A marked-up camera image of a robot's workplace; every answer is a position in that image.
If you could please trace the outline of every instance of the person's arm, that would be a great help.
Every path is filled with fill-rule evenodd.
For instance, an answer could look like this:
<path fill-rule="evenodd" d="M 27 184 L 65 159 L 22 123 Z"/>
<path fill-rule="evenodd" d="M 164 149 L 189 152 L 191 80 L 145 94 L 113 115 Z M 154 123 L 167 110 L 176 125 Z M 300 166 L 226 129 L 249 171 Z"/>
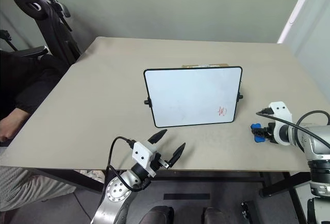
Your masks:
<path fill-rule="evenodd" d="M 0 142 L 13 139 L 24 125 L 30 114 L 15 108 L 7 117 L 0 120 Z"/>

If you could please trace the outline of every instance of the beige tabletop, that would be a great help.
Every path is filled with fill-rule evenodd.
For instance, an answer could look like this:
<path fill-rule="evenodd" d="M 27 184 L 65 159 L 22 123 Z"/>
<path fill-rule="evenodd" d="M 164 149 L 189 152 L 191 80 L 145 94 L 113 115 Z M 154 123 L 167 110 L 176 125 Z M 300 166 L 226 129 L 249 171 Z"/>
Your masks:
<path fill-rule="evenodd" d="M 1 164 L 19 167 L 104 169 L 112 140 L 122 135 L 145 141 L 159 131 L 143 104 L 146 68 L 227 63 L 243 68 L 236 119 L 229 124 L 168 128 L 157 146 L 162 158 L 186 143 L 173 167 L 182 170 L 308 171 L 295 147 L 255 143 L 255 115 L 272 101 L 284 101 L 293 120 L 330 105 L 285 45 L 96 38 L 72 65 L 16 136 Z M 317 116 L 310 119 L 325 122 Z M 134 163 L 131 149 L 117 142 L 113 165 Z"/>

